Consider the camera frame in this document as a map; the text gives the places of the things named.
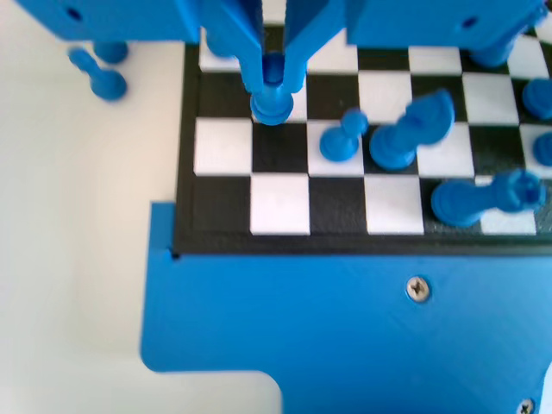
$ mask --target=pawn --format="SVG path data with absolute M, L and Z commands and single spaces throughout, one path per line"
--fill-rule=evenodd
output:
M 516 39 L 517 37 L 515 36 L 506 43 L 501 43 L 477 52 L 471 52 L 470 58 L 473 62 L 482 67 L 495 68 L 502 66 L 510 57 Z
M 359 149 L 359 140 L 368 131 L 368 118 L 358 109 L 348 110 L 339 127 L 324 131 L 320 139 L 320 152 L 330 161 L 346 161 Z
M 445 90 L 412 101 L 397 124 L 378 128 L 370 141 L 370 154 L 385 170 L 400 170 L 416 158 L 418 145 L 436 144 L 455 123 L 452 97 Z
M 431 208 L 436 217 L 454 227 L 472 226 L 490 209 L 518 213 L 538 210 L 545 201 L 544 184 L 522 169 L 498 174 L 490 185 L 484 186 L 462 180 L 449 181 L 431 194 Z
M 552 118 L 552 79 L 534 79 L 524 87 L 525 108 L 539 119 Z
M 229 52 L 228 47 L 221 41 L 220 36 L 207 32 L 205 35 L 205 42 L 210 52 L 213 53 L 217 58 L 220 59 L 230 59 L 234 55 Z
M 535 159 L 544 166 L 552 166 L 552 132 L 539 136 L 533 144 Z
M 116 65 L 127 59 L 129 47 L 124 41 L 97 41 L 94 53 L 105 63 Z
M 127 91 L 127 82 L 121 73 L 101 69 L 94 58 L 82 47 L 69 51 L 69 60 L 81 71 L 88 73 L 92 92 L 106 101 L 116 101 Z

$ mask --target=chessboard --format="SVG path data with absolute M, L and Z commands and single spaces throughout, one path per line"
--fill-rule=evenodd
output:
M 283 27 L 266 27 L 281 50 Z M 185 48 L 175 254 L 552 254 L 552 168 L 532 155 L 552 122 L 530 115 L 522 90 L 552 74 L 552 21 L 522 35 L 507 64 L 487 70 L 455 47 L 359 49 L 341 32 L 309 61 L 289 120 L 256 122 L 239 66 L 204 43 Z M 447 89 L 450 135 L 420 147 L 406 170 L 370 158 L 376 128 L 394 123 L 416 97 Z M 322 132 L 360 107 L 370 128 L 343 163 L 319 150 Z M 527 168 L 548 187 L 538 212 L 489 210 L 471 228 L 440 223 L 430 195 L 443 181 L 489 183 Z

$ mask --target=blue pawn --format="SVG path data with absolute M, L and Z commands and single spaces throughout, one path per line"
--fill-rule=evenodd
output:
M 213 35 L 211 32 L 207 32 L 205 35 L 205 42 L 210 52 L 217 58 L 229 59 L 234 55 L 228 51 L 228 47 L 220 41 L 219 37 Z
M 348 110 L 339 127 L 324 131 L 320 139 L 320 152 L 330 161 L 346 161 L 359 149 L 359 139 L 368 131 L 368 118 L 361 110 Z
M 452 97 L 439 90 L 414 100 L 396 125 L 378 128 L 370 141 L 372 159 L 386 170 L 400 170 L 416 158 L 418 145 L 445 138 L 455 123 Z
M 487 68 L 502 66 L 510 57 L 516 39 L 517 37 L 514 37 L 507 43 L 498 44 L 477 52 L 471 52 L 470 58 L 479 66 Z
M 539 119 L 552 118 L 552 79 L 534 79 L 524 87 L 525 108 Z
M 116 65 L 127 59 L 129 47 L 124 41 L 97 41 L 94 53 L 105 63 Z
M 262 59 L 263 87 L 251 97 L 251 110 L 265 125 L 284 123 L 293 110 L 292 94 L 284 91 L 284 55 L 269 53 Z
M 533 144 L 533 155 L 544 166 L 552 166 L 552 132 L 539 136 Z
M 545 201 L 546 188 L 541 180 L 531 172 L 517 169 L 498 174 L 485 186 L 461 180 L 443 183 L 431 195 L 431 208 L 443 223 L 469 227 L 489 209 L 518 213 L 538 210 Z
M 90 75 L 92 92 L 106 101 L 116 101 L 127 91 L 127 82 L 121 73 L 100 69 L 94 58 L 82 47 L 69 51 L 69 60 L 81 71 Z

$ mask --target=blue 3d-printed part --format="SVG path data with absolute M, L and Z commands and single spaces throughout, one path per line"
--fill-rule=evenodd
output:
M 105 63 L 116 65 L 127 59 L 129 47 L 124 41 L 97 41 L 94 43 L 94 53 Z
M 289 0 L 285 10 L 284 88 L 303 87 L 307 62 L 345 25 L 343 0 Z
M 200 0 L 17 0 L 69 41 L 199 42 Z
M 539 136 L 533 144 L 535 159 L 544 166 L 552 166 L 552 132 Z
M 453 180 L 439 185 L 431 195 L 436 217 L 454 227 L 476 224 L 489 209 L 506 213 L 538 210 L 546 201 L 546 187 L 525 170 L 517 169 L 495 176 L 490 185 L 477 186 Z
M 249 93 L 263 90 L 263 27 L 261 0 L 202 0 L 201 24 L 211 51 L 235 56 Z
M 552 79 L 534 79 L 524 88 L 525 108 L 539 119 L 552 118 Z
M 116 101 L 127 91 L 127 82 L 121 73 L 101 69 L 94 58 L 81 47 L 69 51 L 69 60 L 81 71 L 88 73 L 92 92 L 106 101 Z
M 339 127 L 324 131 L 320 152 L 330 161 L 350 160 L 359 149 L 360 138 L 368 131 L 368 118 L 358 109 L 348 110 Z
M 262 372 L 285 414 L 544 409 L 552 256 L 175 257 L 174 210 L 153 204 L 149 232 L 141 358 L 155 372 Z
M 370 141 L 370 154 L 380 167 L 400 170 L 416 158 L 419 145 L 436 144 L 455 123 L 452 97 L 445 90 L 415 99 L 396 125 L 378 128 Z
M 345 1 L 349 43 L 378 48 L 456 46 L 487 50 L 506 45 L 537 25 L 548 12 L 543 0 Z
M 280 125 L 293 110 L 292 94 L 282 86 L 284 79 L 284 56 L 269 53 L 263 58 L 264 85 L 251 97 L 251 110 L 257 121 L 265 125 Z

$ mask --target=white square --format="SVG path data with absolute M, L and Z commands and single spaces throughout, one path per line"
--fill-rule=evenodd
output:
M 408 72 L 361 71 L 359 88 L 361 109 L 370 122 L 396 122 L 412 100 Z
M 464 73 L 463 82 L 470 124 L 519 124 L 516 98 L 508 75 Z
M 301 91 L 293 93 L 293 109 L 288 122 L 305 122 L 307 120 L 307 85 L 303 82 Z
M 248 175 L 252 152 L 250 119 L 196 119 L 193 171 L 197 175 Z
M 520 36 L 508 58 L 508 68 L 513 78 L 547 78 L 549 69 L 541 42 L 534 37 Z
M 240 62 L 232 57 L 222 59 L 216 57 L 207 46 L 205 29 L 201 29 L 201 42 L 199 43 L 199 68 L 202 72 L 239 72 Z
M 251 233 L 254 235 L 308 235 L 309 176 L 258 173 L 251 178 Z
M 492 177 L 478 176 L 476 185 L 488 185 Z M 499 209 L 491 209 L 481 216 L 481 230 L 485 235 L 534 235 L 536 233 L 535 215 L 533 211 L 521 213 L 504 213 Z
M 448 136 L 436 145 L 418 147 L 417 169 L 422 177 L 473 177 L 468 125 L 457 122 Z
M 535 31 L 541 41 L 552 43 L 552 13 L 548 13 L 543 24 L 537 26 Z
M 318 177 L 362 177 L 364 161 L 362 142 L 359 137 L 359 150 L 353 158 L 343 162 L 327 160 L 320 152 L 320 138 L 324 131 L 339 126 L 339 121 L 308 121 L 307 150 L 309 156 L 309 175 Z
M 364 186 L 369 234 L 423 234 L 418 177 L 368 175 Z
M 521 133 L 521 142 L 524 147 L 525 166 L 527 169 L 534 172 L 538 177 L 552 179 L 552 167 L 542 165 L 533 155 L 533 145 L 536 139 L 542 134 L 552 132 L 552 127 L 522 124 L 519 128 L 519 132 Z
M 357 73 L 358 70 L 357 49 L 347 44 L 345 29 L 318 50 L 307 63 L 307 72 L 312 73 Z
M 462 73 L 458 47 L 409 47 L 408 58 L 412 73 Z

